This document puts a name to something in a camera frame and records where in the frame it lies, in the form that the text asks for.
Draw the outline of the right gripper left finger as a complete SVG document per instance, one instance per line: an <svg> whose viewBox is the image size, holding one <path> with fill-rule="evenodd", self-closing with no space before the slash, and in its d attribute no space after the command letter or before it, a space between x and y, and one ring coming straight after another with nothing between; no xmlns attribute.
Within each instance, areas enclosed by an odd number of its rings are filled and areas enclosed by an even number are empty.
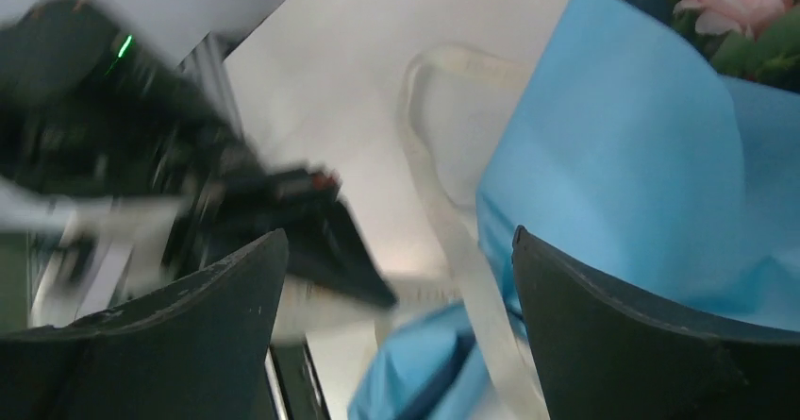
<svg viewBox="0 0 800 420"><path fill-rule="evenodd" d="M211 266L65 328L1 338L5 419L256 419L288 265L273 231Z"/></svg>

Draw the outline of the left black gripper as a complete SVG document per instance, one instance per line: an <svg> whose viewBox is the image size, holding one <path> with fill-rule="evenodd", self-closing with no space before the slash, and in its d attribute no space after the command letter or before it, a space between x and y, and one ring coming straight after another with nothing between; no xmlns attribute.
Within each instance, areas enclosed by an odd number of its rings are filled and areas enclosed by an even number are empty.
<svg viewBox="0 0 800 420"><path fill-rule="evenodd" d="M275 172L249 163L228 169L172 156L160 163L156 186L191 200L175 222L163 258L173 277L187 276L281 229L288 239L291 275L380 309L397 303L339 199L338 177L324 168L300 165Z"/></svg>

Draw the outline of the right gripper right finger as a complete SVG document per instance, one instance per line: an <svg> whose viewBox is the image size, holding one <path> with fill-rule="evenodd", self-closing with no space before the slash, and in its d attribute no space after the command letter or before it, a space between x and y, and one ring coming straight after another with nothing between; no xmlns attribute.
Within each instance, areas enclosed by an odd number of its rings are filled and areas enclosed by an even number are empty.
<svg viewBox="0 0 800 420"><path fill-rule="evenodd" d="M554 419L795 419L799 336L697 311L518 227L512 265Z"/></svg>

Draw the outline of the white printed ribbon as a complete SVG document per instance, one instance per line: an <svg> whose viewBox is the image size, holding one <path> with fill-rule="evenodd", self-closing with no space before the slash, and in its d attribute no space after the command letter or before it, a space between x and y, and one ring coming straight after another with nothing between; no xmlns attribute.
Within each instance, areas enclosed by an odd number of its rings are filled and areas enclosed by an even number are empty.
<svg viewBox="0 0 800 420"><path fill-rule="evenodd" d="M396 128L428 223L443 250L444 279L398 278L398 310L422 315L396 327L396 310L381 311L296 278L286 281L274 338L287 341L357 321L375 324L377 351L348 405L352 419L466 419L488 389L517 419L549 413L510 287L490 266L438 174L432 146L413 110L432 70L520 92L518 64L458 44L430 48L409 63L395 113Z"/></svg>

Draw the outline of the blue wrapping paper sheet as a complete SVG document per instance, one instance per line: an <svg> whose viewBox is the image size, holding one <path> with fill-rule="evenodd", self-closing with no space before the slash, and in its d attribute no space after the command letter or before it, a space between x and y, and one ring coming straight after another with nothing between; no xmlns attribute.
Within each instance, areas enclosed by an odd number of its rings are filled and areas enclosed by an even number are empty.
<svg viewBox="0 0 800 420"><path fill-rule="evenodd" d="M477 182L473 233L530 352L518 227L651 294L799 336L799 91L718 73L671 11L569 0Z"/></svg>

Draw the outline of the pink flower bunch stem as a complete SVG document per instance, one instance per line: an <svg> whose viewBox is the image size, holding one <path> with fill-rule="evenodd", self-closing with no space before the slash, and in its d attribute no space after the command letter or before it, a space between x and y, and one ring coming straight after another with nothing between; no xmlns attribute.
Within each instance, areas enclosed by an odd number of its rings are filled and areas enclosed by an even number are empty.
<svg viewBox="0 0 800 420"><path fill-rule="evenodd" d="M670 26L720 74L799 91L799 0L668 0Z"/></svg>

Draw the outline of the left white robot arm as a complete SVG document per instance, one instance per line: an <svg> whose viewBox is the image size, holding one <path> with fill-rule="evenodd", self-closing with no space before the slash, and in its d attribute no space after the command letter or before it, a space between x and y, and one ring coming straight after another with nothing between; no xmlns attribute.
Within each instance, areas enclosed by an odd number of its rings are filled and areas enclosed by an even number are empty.
<svg viewBox="0 0 800 420"><path fill-rule="evenodd" d="M36 193L189 200L159 276L192 274L280 229L291 275L388 309L323 166L264 164L198 80L94 0L42 0L1 29L1 171Z"/></svg>

